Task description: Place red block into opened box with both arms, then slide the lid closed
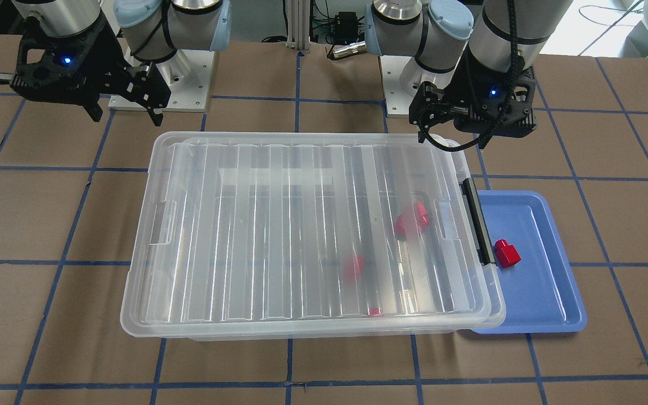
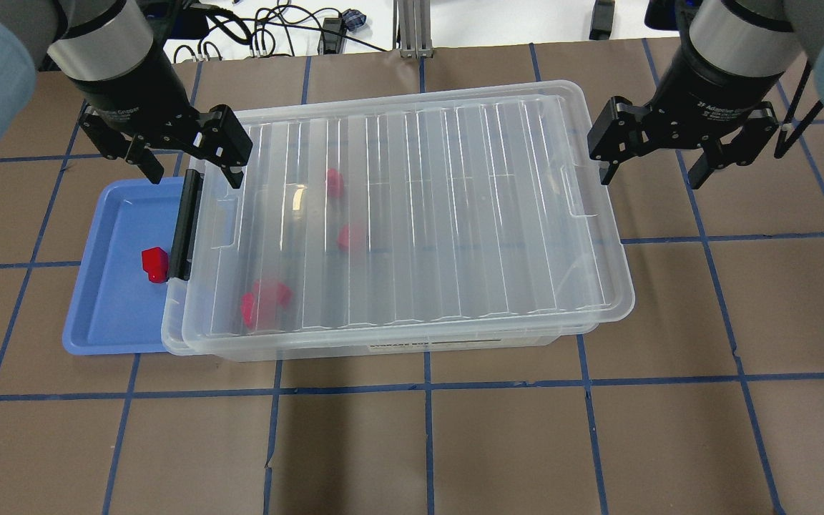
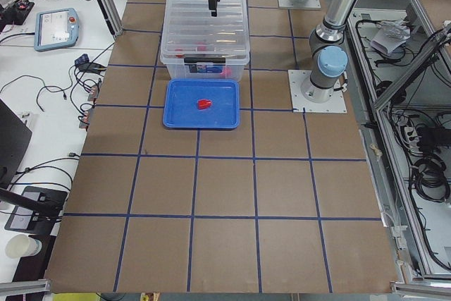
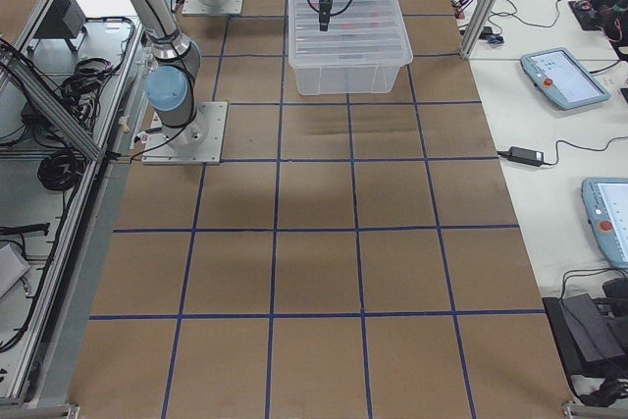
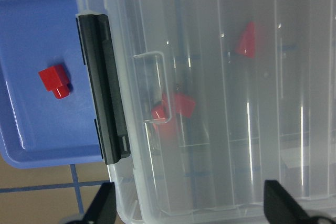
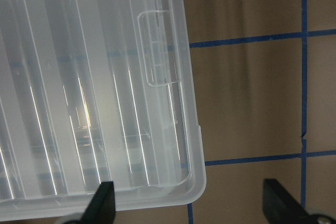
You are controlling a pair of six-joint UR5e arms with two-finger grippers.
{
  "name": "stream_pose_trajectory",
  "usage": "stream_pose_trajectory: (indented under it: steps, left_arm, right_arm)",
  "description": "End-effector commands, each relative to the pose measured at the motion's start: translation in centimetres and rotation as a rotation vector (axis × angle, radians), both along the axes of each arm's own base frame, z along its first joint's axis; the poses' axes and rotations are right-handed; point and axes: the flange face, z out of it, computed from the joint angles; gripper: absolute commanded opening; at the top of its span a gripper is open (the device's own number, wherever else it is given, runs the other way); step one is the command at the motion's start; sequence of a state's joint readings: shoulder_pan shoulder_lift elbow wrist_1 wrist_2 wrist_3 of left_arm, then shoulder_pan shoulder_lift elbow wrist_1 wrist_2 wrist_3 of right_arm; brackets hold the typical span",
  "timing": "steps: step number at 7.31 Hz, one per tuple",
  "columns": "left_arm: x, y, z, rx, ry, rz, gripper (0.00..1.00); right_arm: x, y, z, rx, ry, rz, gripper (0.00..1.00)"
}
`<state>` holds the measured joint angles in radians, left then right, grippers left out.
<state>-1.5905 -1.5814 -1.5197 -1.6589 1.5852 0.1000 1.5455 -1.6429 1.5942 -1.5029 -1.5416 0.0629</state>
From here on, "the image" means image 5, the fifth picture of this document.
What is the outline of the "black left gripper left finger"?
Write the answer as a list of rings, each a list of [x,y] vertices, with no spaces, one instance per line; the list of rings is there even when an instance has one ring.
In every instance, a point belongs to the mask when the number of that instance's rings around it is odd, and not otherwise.
[[[100,186],[90,207],[86,211],[83,223],[114,223],[117,217],[116,191],[114,183]]]

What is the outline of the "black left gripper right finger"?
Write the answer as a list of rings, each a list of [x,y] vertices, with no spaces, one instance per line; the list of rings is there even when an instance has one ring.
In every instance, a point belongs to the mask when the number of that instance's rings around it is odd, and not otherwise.
[[[269,223],[315,223],[277,180],[264,182],[264,215]]]

